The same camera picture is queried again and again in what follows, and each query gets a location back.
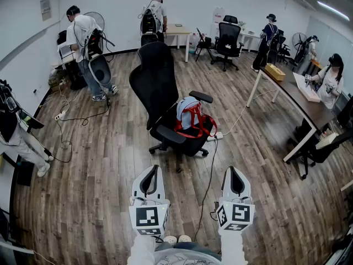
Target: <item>ceiling light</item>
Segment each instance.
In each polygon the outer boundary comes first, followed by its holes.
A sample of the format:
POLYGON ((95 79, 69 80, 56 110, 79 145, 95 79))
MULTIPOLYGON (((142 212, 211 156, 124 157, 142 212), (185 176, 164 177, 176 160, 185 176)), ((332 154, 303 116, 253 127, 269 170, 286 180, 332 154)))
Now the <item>ceiling light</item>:
POLYGON ((326 9, 336 13, 337 15, 340 15, 342 18, 344 18, 344 19, 349 21, 349 18, 345 14, 342 14, 340 11, 337 11, 336 9, 334 9, 334 8, 332 8, 330 6, 327 6, 326 4, 324 4, 322 2, 318 1, 318 3, 319 3, 320 6, 322 6, 322 7, 326 8, 326 9))

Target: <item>shoe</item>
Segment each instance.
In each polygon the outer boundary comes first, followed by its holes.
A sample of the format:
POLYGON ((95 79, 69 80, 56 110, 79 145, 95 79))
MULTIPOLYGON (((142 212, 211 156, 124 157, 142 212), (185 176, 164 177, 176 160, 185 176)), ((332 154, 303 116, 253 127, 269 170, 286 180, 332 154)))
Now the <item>shoe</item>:
POLYGON ((191 242, 191 237, 182 235, 179 237, 178 242, 191 242))
POLYGON ((42 176, 44 176, 46 172, 49 170, 49 168, 50 168, 50 165, 47 162, 45 162, 45 166, 38 170, 38 173, 37 173, 38 177, 41 178, 42 176))
POLYGON ((93 101, 105 101, 106 96, 104 93, 102 93, 101 96, 92 96, 92 100, 93 101))
POLYGON ((166 236, 163 241, 169 243, 171 246, 175 246, 178 240, 175 236, 166 236))
POLYGON ((113 95, 117 93, 119 89, 116 86, 111 86, 110 91, 112 92, 113 95))
POLYGON ((254 69, 253 65, 252 65, 252 70, 254 70, 256 73, 259 72, 259 70, 255 70, 255 69, 254 69))

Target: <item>chair armrest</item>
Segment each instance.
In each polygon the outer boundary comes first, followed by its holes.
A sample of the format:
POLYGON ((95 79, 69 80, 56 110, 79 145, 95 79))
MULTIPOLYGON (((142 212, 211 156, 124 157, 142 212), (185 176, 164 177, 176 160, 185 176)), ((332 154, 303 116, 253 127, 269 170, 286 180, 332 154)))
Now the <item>chair armrest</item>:
POLYGON ((189 96, 195 97, 198 101, 203 100, 205 102, 208 103, 212 103, 213 102, 213 98, 207 94, 204 94, 202 92, 198 92, 198 91, 191 91, 189 93, 189 96))
POLYGON ((166 139, 176 143, 176 144, 182 144, 186 140, 186 137, 183 137, 182 135, 179 135, 177 132, 174 130, 168 129, 166 126, 159 125, 156 130, 160 135, 165 137, 166 139))

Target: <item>person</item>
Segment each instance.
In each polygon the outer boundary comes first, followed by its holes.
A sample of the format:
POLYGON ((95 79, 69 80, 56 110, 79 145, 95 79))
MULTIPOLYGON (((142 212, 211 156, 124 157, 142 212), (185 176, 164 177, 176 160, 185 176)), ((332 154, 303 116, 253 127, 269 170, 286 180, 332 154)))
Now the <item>person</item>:
MULTIPOLYGON (((101 28, 92 17, 81 15, 80 13, 81 11, 77 6, 71 6, 66 11, 67 18, 71 22, 70 26, 67 28, 66 44, 70 45, 71 50, 75 51, 74 56, 78 67, 80 68, 84 80, 87 82, 87 85, 93 94, 92 100, 103 101, 106 99, 106 96, 101 91, 100 85, 94 79, 88 67, 89 61, 83 56, 83 53, 87 49, 85 48, 87 45, 85 32, 92 27, 99 30, 101 30, 101 28)), ((110 82, 104 87, 108 88, 112 94, 116 94, 118 91, 118 88, 110 82)))
POLYGON ((156 241, 151 236, 137 236, 127 265, 246 265, 240 232, 218 231, 221 235, 222 257, 206 247, 191 242, 189 236, 168 236, 154 250, 156 241))
MULTIPOLYGON (((333 109, 343 88, 342 72, 344 64, 341 56, 337 53, 332 55, 329 62, 330 65, 324 67, 317 75, 313 76, 311 81, 322 81, 322 85, 317 91, 317 95, 328 109, 333 109)), ((319 133, 321 134, 325 132, 327 128, 328 126, 326 125, 323 130, 319 131, 319 133)), ((299 138, 304 138, 310 130, 311 127, 305 119, 303 119, 302 125, 299 128, 296 128, 299 138)))
POLYGON ((269 23, 265 26, 265 28, 261 32, 261 43, 259 47, 258 54, 251 66, 251 68, 255 72, 259 72, 260 66, 264 67, 267 64, 267 55, 270 50, 270 44, 272 41, 272 38, 275 36, 275 34, 278 33, 278 28, 275 25, 277 22, 276 16, 273 14, 269 14, 266 17, 269 20, 269 23))
POLYGON ((164 42, 163 32, 167 30, 167 11, 163 5, 163 0, 152 0, 147 8, 143 8, 143 12, 147 9, 152 11, 152 14, 155 17, 157 25, 157 36, 158 41, 164 42))
POLYGON ((23 159, 33 163, 38 168, 38 177, 43 177, 50 168, 46 161, 52 161, 54 157, 44 152, 37 139, 20 126, 16 113, 9 112, 6 106, 0 102, 0 145, 12 148, 23 159))
POLYGON ((305 72, 307 71, 308 66, 310 65, 311 59, 316 58, 316 55, 317 55, 315 50, 316 42, 319 42, 319 39, 316 35, 313 35, 307 40, 306 50, 303 56, 303 62, 299 69, 299 73, 301 75, 305 75, 305 72))

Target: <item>white t-shirt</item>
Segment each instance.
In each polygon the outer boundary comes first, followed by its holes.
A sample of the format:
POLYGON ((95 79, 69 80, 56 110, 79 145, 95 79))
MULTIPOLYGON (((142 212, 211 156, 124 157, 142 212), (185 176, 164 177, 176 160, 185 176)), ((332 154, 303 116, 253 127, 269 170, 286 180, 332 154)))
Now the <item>white t-shirt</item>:
POLYGON ((155 20, 157 24, 157 31, 163 32, 163 17, 167 16, 167 11, 165 10, 165 7, 163 4, 159 1, 153 0, 151 4, 148 6, 148 8, 144 7, 143 12, 145 10, 150 9, 152 11, 152 14, 155 15, 155 20))
POLYGON ((67 28, 66 44, 77 44, 79 48, 79 50, 76 50, 74 53, 75 60, 77 63, 83 60, 83 48, 85 46, 85 43, 87 45, 89 39, 89 36, 86 36, 85 33, 91 28, 97 28, 101 30, 95 20, 87 15, 76 16, 74 21, 67 28))
POLYGON ((336 101, 336 96, 332 94, 332 92, 328 93, 330 87, 333 87, 333 91, 336 91, 338 93, 342 92, 343 88, 343 77, 341 78, 340 82, 338 83, 336 80, 337 74, 333 74, 332 70, 330 69, 326 76, 325 72, 327 70, 328 66, 324 67, 321 71, 319 71, 319 77, 323 79, 323 83, 321 87, 319 88, 318 95, 321 99, 321 101, 326 105, 328 109, 332 109, 335 101, 336 101))

